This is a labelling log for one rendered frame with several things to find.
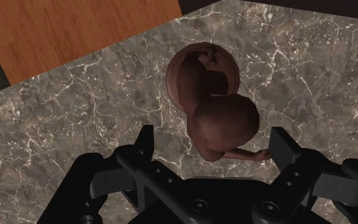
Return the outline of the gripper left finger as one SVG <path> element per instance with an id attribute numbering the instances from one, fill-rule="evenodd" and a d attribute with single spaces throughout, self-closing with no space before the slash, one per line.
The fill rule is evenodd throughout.
<path id="1" fill-rule="evenodd" d="M 37 224 L 104 224 L 99 211 L 111 193 L 121 192 L 138 212 L 128 224 L 195 224 L 184 181 L 152 159 L 152 125 L 142 127 L 134 144 L 110 157 L 77 157 Z"/>

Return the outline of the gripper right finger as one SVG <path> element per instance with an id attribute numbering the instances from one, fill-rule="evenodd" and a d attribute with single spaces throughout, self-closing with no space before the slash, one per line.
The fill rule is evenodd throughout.
<path id="1" fill-rule="evenodd" d="M 253 205 L 254 224 L 330 224 L 312 211 L 317 198 L 358 224 L 358 158 L 336 164 L 302 148 L 282 127 L 272 127 L 268 149 L 280 174 Z"/>

